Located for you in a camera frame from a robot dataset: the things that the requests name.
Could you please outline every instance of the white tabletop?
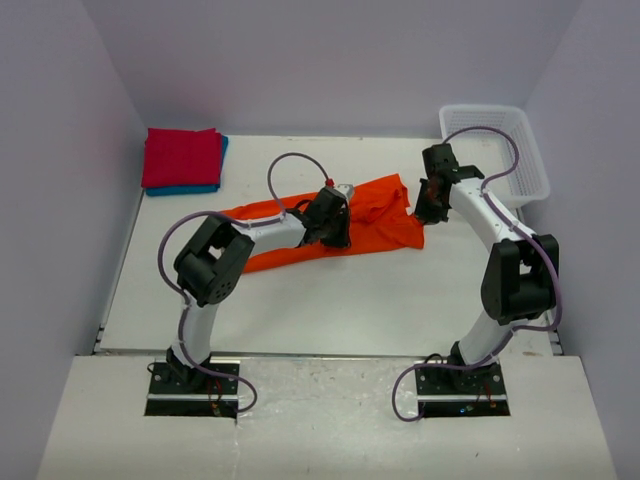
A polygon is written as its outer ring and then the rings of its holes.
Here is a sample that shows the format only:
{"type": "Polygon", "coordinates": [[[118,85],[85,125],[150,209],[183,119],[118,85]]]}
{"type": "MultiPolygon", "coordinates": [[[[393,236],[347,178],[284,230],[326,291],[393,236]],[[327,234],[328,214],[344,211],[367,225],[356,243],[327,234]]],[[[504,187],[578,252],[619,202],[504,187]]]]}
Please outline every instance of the white tabletop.
{"type": "MultiPolygon", "coordinates": [[[[403,138],[232,136],[219,192],[144,197],[102,337],[104,351],[162,351],[177,328],[179,297],[161,281],[158,243],[176,220],[204,209],[221,210],[270,198],[266,171],[277,155],[307,153],[337,183],[360,184],[399,173],[413,203],[425,176],[421,151],[433,140],[403,138]]],[[[485,174],[503,168],[491,139],[454,144],[460,163],[485,174]]],[[[281,196],[317,191],[322,177],[302,159],[274,172],[281,196]]],[[[500,194],[508,188],[497,183],[500,194]]],[[[481,310],[480,283],[488,254],[455,212],[447,224],[426,229],[424,250],[320,259],[245,275],[221,305],[214,352],[318,355],[426,355],[448,352],[481,310]],[[326,304],[333,305],[326,310],[326,304]]],[[[184,226],[168,245],[166,264],[200,221],[184,226]]],[[[507,350],[550,355],[544,334],[521,333],[507,350]]]]}
{"type": "Polygon", "coordinates": [[[389,404],[407,359],[244,360],[260,397],[237,425],[144,417],[149,361],[74,360],[39,480],[616,478],[576,357],[504,358],[510,417],[414,424],[389,404]]]}

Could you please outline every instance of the red cloth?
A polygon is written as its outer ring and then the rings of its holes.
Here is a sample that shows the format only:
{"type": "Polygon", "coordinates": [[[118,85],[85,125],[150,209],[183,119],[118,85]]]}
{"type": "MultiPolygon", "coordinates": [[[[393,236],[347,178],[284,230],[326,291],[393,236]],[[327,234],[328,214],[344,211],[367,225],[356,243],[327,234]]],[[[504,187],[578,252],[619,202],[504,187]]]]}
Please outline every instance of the red cloth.
{"type": "Polygon", "coordinates": [[[220,183],[222,135],[150,128],[144,148],[142,187],[220,183]]]}
{"type": "MultiPolygon", "coordinates": [[[[283,198],[287,208],[301,200],[312,200],[317,192],[283,198]]],[[[398,174],[379,178],[355,187],[349,208],[351,247],[325,247],[321,243],[300,248],[283,248],[249,259],[244,272],[257,272],[321,257],[386,252],[399,248],[424,247],[424,230],[420,222],[407,215],[409,198],[398,174]]],[[[224,213],[239,220],[267,217],[278,213],[275,201],[252,203],[224,213]]]]}

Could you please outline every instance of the laundry basket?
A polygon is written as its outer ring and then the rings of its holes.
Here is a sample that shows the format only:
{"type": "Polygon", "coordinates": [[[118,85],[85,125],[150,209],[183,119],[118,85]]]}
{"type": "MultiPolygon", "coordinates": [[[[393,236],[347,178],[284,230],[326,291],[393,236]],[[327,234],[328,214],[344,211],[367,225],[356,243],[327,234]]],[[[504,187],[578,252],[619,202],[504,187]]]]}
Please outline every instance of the laundry basket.
{"type": "MultiPolygon", "coordinates": [[[[499,128],[509,134],[520,150],[520,163],[507,177],[508,189],[496,195],[508,208],[518,208],[532,200],[549,196],[549,180],[526,114],[519,108],[501,105],[446,105],[440,109],[442,138],[465,127],[499,128]]],[[[478,138],[499,142],[499,155],[506,170],[513,165],[512,148],[508,142],[492,132],[471,131],[461,138],[478,138]]]]}

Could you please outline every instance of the gray wall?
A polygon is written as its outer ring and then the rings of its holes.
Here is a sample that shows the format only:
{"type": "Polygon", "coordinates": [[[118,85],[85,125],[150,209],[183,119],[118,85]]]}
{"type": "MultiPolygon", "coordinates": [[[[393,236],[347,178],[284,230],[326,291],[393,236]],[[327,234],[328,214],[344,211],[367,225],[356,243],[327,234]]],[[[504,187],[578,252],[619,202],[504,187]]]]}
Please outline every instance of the gray wall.
{"type": "Polygon", "coordinates": [[[529,209],[560,240],[566,320],[621,480],[640,478],[640,2],[585,0],[527,103],[551,198],[529,209]]]}
{"type": "Polygon", "coordinates": [[[0,478],[33,478],[95,338],[143,125],[77,0],[0,2],[0,478]]]}
{"type": "Polygon", "coordinates": [[[438,134],[524,105],[580,0],[83,0],[148,126],[438,134]]]}

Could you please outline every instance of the orange garment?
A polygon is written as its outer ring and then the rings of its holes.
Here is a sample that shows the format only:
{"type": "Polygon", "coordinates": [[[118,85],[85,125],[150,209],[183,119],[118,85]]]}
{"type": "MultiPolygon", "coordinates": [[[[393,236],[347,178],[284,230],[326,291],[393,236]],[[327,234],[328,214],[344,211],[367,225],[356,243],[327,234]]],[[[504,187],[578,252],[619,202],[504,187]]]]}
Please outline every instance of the orange garment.
{"type": "MultiPolygon", "coordinates": [[[[316,192],[283,198],[287,208],[293,208],[301,200],[312,200],[316,192]]],[[[424,247],[423,227],[415,217],[407,215],[409,199],[407,189],[398,174],[382,177],[355,187],[349,203],[351,247],[331,248],[321,243],[300,248],[283,248],[262,253],[249,259],[244,273],[267,270],[292,263],[321,257],[360,255],[387,252],[399,248],[424,247]]],[[[239,220],[268,217],[277,214],[274,200],[236,207],[224,213],[239,220]]]]}

